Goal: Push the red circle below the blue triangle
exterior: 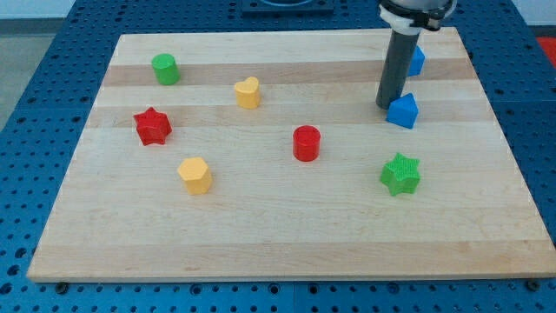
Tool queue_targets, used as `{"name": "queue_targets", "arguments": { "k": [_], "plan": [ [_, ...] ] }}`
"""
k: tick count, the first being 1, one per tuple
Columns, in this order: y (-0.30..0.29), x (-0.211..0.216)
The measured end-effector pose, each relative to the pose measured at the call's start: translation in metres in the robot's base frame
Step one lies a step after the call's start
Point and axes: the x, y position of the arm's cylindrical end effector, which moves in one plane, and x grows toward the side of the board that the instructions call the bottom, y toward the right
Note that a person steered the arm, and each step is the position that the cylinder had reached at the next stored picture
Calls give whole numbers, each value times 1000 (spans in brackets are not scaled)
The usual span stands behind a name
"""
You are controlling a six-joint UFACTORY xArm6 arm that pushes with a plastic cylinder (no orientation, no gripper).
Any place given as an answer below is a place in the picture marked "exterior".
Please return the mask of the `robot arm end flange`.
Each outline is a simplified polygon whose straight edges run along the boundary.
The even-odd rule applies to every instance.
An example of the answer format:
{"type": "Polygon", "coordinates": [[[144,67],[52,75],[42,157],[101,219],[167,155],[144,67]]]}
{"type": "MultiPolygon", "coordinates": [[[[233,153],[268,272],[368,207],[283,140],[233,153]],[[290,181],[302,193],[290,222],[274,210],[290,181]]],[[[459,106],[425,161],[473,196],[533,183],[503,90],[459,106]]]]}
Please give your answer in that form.
{"type": "Polygon", "coordinates": [[[395,32],[415,36],[421,30],[438,31],[456,8],[456,0],[380,0],[380,18],[395,32]]]}

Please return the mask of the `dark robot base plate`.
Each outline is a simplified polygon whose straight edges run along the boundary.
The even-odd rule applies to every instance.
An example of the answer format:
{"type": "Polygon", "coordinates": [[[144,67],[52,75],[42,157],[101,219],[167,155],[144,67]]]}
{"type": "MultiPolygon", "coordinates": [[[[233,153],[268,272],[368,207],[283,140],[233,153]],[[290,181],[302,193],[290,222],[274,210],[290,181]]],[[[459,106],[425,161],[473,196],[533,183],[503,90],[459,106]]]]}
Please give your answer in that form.
{"type": "Polygon", "coordinates": [[[255,14],[331,13],[334,0],[241,0],[244,16],[255,14]]]}

